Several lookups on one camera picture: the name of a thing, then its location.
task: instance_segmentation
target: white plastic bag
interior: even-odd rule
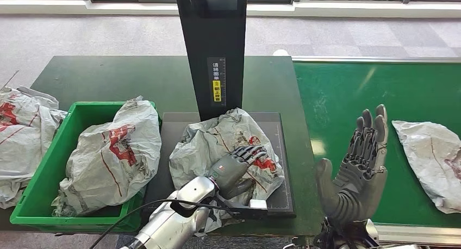
[[[47,94],[0,90],[0,208],[15,206],[66,112]]]
[[[183,141],[176,144],[170,155],[170,173],[175,188],[180,189],[196,176],[206,175],[225,154],[247,145],[264,145],[268,157],[255,161],[242,178],[253,179],[253,188],[231,201],[248,204],[252,198],[267,199],[283,183],[283,169],[267,136],[247,112],[238,108],[219,118],[187,126]],[[224,211],[213,209],[205,232],[225,225],[229,218]]]
[[[157,111],[141,98],[127,101],[113,122],[80,134],[53,215],[85,215],[128,201],[157,173],[160,147]]]
[[[461,213],[461,141],[431,122],[393,121],[422,188],[445,214]]]

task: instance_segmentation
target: green table surface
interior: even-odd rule
[[[76,101],[124,101],[138,95],[164,112],[197,112],[187,57],[57,56],[32,88],[67,110]],[[225,235],[315,235],[323,213],[314,160],[290,57],[246,57],[243,108],[281,114],[295,219],[246,221],[218,230]]]
[[[461,228],[461,214],[440,212],[425,194],[391,125],[431,121],[461,135],[461,64],[300,61],[294,67],[315,161],[329,158],[333,174],[362,110],[386,105],[389,174],[373,222]]]

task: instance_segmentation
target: black pole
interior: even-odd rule
[[[200,119],[242,106],[247,0],[176,0]]]

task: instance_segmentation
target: green bin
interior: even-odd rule
[[[34,177],[11,214],[11,223],[53,233],[102,232],[142,204],[144,191],[140,191],[122,205],[105,207],[87,216],[51,216],[51,202],[58,195],[59,182],[66,177],[67,160],[77,148],[78,136],[91,125],[112,121],[123,104],[124,102],[76,102],[71,106]],[[119,223],[113,232],[136,231],[140,222],[139,212],[133,213]]]

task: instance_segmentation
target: gray carpet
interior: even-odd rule
[[[246,55],[461,57],[461,21],[261,18],[247,21]],[[178,17],[0,15],[0,86],[30,86],[54,55],[185,55]],[[95,235],[0,233],[3,249],[82,249]],[[109,235],[98,248],[116,247]],[[121,236],[119,245],[130,237]],[[287,238],[190,239],[186,248],[282,248]]]

